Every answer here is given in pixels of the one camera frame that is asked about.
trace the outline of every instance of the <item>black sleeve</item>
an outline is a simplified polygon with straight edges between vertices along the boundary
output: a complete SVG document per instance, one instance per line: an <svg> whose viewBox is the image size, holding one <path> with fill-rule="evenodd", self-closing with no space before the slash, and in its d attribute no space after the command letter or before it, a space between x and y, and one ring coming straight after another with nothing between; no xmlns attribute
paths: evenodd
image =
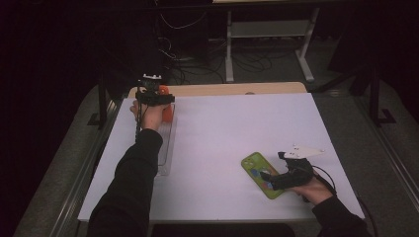
<svg viewBox="0 0 419 237"><path fill-rule="evenodd" d="M312 210L322 226L319 236L324 237L371 237L367 224L352 214L336 197L318 204Z"/></svg>
<svg viewBox="0 0 419 237"><path fill-rule="evenodd" d="M144 129L90 216L87 236L146 236L160 134Z"/></svg>

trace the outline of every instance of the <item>clear plastic container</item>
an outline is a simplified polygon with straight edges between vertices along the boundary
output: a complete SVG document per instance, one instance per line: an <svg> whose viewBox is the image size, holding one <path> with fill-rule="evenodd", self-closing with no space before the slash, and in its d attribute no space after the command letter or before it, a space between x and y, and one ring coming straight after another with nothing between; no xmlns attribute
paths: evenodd
<svg viewBox="0 0 419 237"><path fill-rule="evenodd" d="M158 176L168 176L172 165L173 145L175 142L176 122L175 104L171 105L173 119L171 122L163 121L158 132L163 137L163 144L158 153Z"/></svg>

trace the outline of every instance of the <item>green phone case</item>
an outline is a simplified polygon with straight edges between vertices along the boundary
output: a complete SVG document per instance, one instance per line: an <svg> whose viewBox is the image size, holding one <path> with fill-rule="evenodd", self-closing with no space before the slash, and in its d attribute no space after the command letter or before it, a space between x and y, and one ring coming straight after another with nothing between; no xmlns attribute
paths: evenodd
<svg viewBox="0 0 419 237"><path fill-rule="evenodd" d="M274 191L271 183L262 180L260 172L267 172L271 175L279 175L279 173L261 153L254 152L244 158L241 161L241 166L269 199L275 199L284 192L283 190Z"/></svg>

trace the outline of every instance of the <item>hand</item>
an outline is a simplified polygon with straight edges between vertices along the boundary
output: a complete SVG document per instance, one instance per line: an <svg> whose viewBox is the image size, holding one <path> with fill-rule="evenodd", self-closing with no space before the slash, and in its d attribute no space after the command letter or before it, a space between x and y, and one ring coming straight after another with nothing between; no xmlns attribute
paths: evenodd
<svg viewBox="0 0 419 237"><path fill-rule="evenodd" d="M299 195L307 198L311 203L317 205L326 199L333 197L333 194L326 188L326 186L318 181L315 177L311 179L306 185L293 187L289 190L296 192Z"/></svg>
<svg viewBox="0 0 419 237"><path fill-rule="evenodd" d="M149 107L147 105L141 104L141 127L143 129L149 128L157 131L163 120L163 111L169 105L161 105L155 107ZM130 111L135 115L135 119L138 117L138 101L135 100L132 102L132 106L129 108Z"/></svg>

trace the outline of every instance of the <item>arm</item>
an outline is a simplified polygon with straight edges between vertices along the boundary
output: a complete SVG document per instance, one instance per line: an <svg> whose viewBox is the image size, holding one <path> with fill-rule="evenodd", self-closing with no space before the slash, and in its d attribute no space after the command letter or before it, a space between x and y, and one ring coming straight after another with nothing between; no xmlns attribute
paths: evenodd
<svg viewBox="0 0 419 237"><path fill-rule="evenodd" d="M88 236L146 236L162 144L162 137L156 130L164 108L146 110L137 142L126 151L107 192L92 212ZM136 114L137 104L131 110Z"/></svg>
<svg viewBox="0 0 419 237"><path fill-rule="evenodd" d="M305 196L315 205L312 210L322 230L318 236L324 237L371 237L367 224L352 214L337 197L316 178L308 184L291 188Z"/></svg>

